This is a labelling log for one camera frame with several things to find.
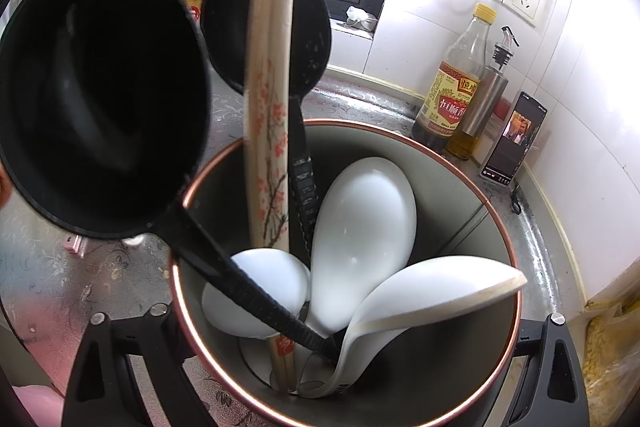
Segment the ladle handle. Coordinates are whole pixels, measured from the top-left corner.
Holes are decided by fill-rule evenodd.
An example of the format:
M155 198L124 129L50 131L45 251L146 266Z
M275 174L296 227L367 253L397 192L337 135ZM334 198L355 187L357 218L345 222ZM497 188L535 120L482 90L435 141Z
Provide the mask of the ladle handle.
M337 360L333 341L305 326L239 269L183 206L177 205L169 211L154 231L179 257L238 306L307 349L329 360Z
M311 155L306 145L300 99L295 96L289 97L289 182L306 253L311 259L311 245L320 204Z

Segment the white porcelain spoon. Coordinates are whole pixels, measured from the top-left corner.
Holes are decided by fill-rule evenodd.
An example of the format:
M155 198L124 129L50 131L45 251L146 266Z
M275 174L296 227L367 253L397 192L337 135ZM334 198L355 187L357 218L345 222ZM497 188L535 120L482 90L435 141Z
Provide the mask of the white porcelain spoon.
M300 313L308 299L309 270L295 256L275 248L253 248L231 260L289 312ZM277 334L209 283L202 292L202 309L213 326L230 335L267 339Z
M364 158L342 171L316 222L307 325L324 337L347 327L372 289L406 266L415 224L414 192L395 163Z
M452 319L513 295L527 282L503 263L466 255L416 263L374 289L349 323L333 370L312 356L298 394L320 398L350 387L376 354L408 328Z

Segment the pink object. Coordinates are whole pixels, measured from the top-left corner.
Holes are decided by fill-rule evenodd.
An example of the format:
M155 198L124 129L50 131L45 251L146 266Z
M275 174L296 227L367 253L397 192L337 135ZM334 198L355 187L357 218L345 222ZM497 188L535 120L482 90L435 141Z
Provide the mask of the pink object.
M22 405L38 427L60 427L64 399L53 389L43 385L14 387Z

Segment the phone screen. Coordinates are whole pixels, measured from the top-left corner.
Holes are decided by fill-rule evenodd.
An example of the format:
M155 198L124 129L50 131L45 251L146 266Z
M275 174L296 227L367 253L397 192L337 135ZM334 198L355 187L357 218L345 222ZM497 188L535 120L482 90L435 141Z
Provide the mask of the phone screen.
M545 120L546 109L521 92L509 122L491 156L482 167L482 176L509 185Z

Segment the black spoon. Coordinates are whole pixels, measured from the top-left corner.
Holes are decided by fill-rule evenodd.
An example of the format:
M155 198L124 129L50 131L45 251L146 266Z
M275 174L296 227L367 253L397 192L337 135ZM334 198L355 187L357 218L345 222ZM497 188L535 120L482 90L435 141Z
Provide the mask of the black spoon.
M24 0L0 41L0 157L37 212L98 239L155 233L239 306L335 360L182 205L209 105L181 0Z
M249 0L203 0L200 27L214 69L244 93L244 56ZM324 0L293 0L289 65L289 180L310 258L319 200L300 104L318 83L331 52Z

